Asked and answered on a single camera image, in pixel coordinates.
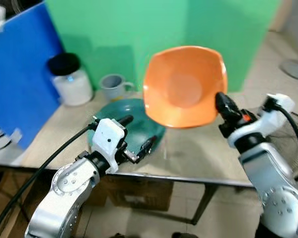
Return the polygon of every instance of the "green backdrop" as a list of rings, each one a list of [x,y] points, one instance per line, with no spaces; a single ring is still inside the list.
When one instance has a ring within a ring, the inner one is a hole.
[[[238,91],[280,0],[47,0],[67,52],[92,84],[119,73],[141,89],[151,56],[198,45],[219,51]]]

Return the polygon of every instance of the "tiled floor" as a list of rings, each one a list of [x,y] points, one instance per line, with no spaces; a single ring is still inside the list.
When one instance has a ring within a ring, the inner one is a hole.
[[[231,96],[240,107],[258,107],[266,93],[291,96],[298,112],[298,81],[283,74],[278,65],[296,54],[275,33],[268,33],[258,51],[244,85]],[[202,197],[201,184],[176,183],[167,214],[191,218]],[[220,188],[196,226],[145,212],[114,207],[109,201],[103,208],[85,207],[78,228],[78,238],[108,238],[120,232],[141,238],[170,238],[173,232],[189,232],[200,238],[253,238],[261,207],[254,191],[236,194],[233,188]]]

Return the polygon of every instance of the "orange bowl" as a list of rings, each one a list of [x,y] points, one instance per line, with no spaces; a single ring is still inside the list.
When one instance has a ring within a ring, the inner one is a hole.
[[[155,54],[146,71],[146,114],[159,124],[184,128],[213,122],[217,92],[227,92],[222,56],[214,50],[183,46]]]

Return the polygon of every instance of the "table top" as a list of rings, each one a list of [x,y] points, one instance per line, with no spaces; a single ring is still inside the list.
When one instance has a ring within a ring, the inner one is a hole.
[[[63,143],[90,123],[91,117],[105,104],[102,93],[98,91],[93,100],[85,105],[79,107],[61,105],[25,151],[20,165],[30,168],[40,167]],[[238,161],[237,150],[228,146],[218,129],[221,122],[221,118],[218,117],[214,123],[202,127],[168,128],[159,147],[151,155],[137,165],[122,164],[119,173],[250,185]],[[62,151],[48,168],[57,170],[73,162],[83,150],[89,151],[87,133]]]

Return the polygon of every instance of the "teal plate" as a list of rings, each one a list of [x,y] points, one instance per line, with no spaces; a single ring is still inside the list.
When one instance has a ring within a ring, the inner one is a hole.
[[[120,119],[127,115],[133,115],[134,120],[126,126],[128,134],[126,142],[127,149],[137,154],[141,145],[150,137],[156,135],[157,141],[153,146],[153,150],[159,145],[165,133],[165,127],[151,120],[145,113],[144,101],[142,99],[123,99],[114,103],[110,103],[96,113],[99,119],[110,118]],[[89,130],[87,133],[88,142],[92,145],[92,137],[94,133]]]

